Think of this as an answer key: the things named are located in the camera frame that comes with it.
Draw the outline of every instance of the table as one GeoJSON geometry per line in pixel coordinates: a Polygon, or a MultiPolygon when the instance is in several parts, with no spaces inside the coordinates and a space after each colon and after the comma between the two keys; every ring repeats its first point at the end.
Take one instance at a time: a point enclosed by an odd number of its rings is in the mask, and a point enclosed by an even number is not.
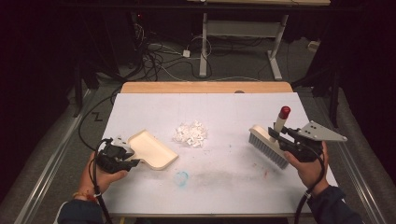
{"type": "MultiPolygon", "coordinates": [[[[146,129],[178,158],[162,171],[139,163],[112,184],[104,194],[109,213],[293,217],[305,191],[296,170],[291,166],[280,170],[248,143],[248,128],[255,123],[270,126],[282,105],[291,107],[288,127],[308,122],[297,93],[285,82],[125,83],[104,138],[118,134],[128,138],[146,129]],[[193,119],[208,129],[204,146],[191,148],[172,141],[177,125],[193,119]]],[[[330,168],[327,178],[337,185],[330,168]]],[[[303,213],[310,214],[307,206],[303,213]]]]}
{"type": "MultiPolygon", "coordinates": [[[[291,7],[299,6],[328,6],[330,0],[205,0],[205,4],[256,4],[256,5],[283,5],[291,7]]],[[[208,35],[232,35],[253,37],[274,37],[275,42],[271,50],[267,51],[267,57],[271,65],[275,80],[282,80],[279,67],[276,62],[276,54],[282,40],[283,32],[289,15],[283,15],[280,22],[263,21],[212,21],[207,19],[207,13],[203,17],[202,50],[200,61],[200,77],[206,77],[207,65],[207,36],[208,35]]]]}

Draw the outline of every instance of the person's right hand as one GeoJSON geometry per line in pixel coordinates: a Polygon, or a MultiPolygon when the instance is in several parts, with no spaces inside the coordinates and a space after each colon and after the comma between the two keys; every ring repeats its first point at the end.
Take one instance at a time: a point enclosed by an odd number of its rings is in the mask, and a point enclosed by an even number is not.
{"type": "MultiPolygon", "coordinates": [[[[319,195],[323,190],[325,190],[327,187],[329,187],[329,183],[326,180],[326,174],[327,174],[327,167],[329,164],[329,156],[327,154],[327,146],[325,142],[322,142],[323,145],[323,153],[320,156],[322,159],[324,159],[324,167],[325,167],[325,174],[323,178],[320,180],[319,183],[314,187],[312,190],[312,196],[316,197],[319,195]]],[[[307,187],[310,188],[312,187],[315,182],[318,180],[320,172],[321,172],[321,166],[318,160],[312,161],[312,162],[299,162],[291,153],[288,151],[285,151],[285,158],[288,160],[288,162],[294,166],[297,171],[298,175],[303,181],[303,184],[307,187]]]]}

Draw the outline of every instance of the bracelet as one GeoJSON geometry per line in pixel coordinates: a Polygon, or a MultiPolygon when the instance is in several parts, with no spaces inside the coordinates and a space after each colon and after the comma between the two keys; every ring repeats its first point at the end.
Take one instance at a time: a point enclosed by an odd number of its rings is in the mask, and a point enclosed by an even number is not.
{"type": "Polygon", "coordinates": [[[95,196],[93,196],[91,194],[86,194],[86,193],[82,193],[82,192],[76,192],[76,193],[73,194],[73,198],[75,198],[76,196],[83,196],[90,202],[98,203],[98,200],[95,198],[95,196]]]}

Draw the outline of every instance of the white tabletop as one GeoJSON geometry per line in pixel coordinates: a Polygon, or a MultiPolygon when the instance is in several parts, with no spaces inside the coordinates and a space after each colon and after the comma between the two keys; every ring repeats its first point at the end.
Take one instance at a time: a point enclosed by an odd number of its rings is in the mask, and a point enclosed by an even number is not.
{"type": "MultiPolygon", "coordinates": [[[[306,187],[296,170],[280,170],[248,142],[254,124],[272,126],[283,105],[285,126],[301,128],[307,116],[297,93],[121,93],[104,137],[127,139],[149,131],[178,158],[162,171],[139,163],[104,194],[113,216],[291,217],[306,187]],[[172,140],[181,123],[208,129],[203,147],[172,140]]],[[[328,181],[337,186],[332,170],[328,181]]],[[[303,213],[310,213],[305,205],[303,213]]]]}

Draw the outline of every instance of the dustpan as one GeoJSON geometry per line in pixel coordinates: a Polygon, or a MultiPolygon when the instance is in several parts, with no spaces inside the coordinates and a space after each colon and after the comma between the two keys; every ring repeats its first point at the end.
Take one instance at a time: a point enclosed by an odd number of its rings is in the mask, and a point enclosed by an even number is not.
{"type": "Polygon", "coordinates": [[[134,155],[129,160],[144,161],[153,170],[162,170],[178,155],[148,131],[143,130],[128,139],[134,155]]]}

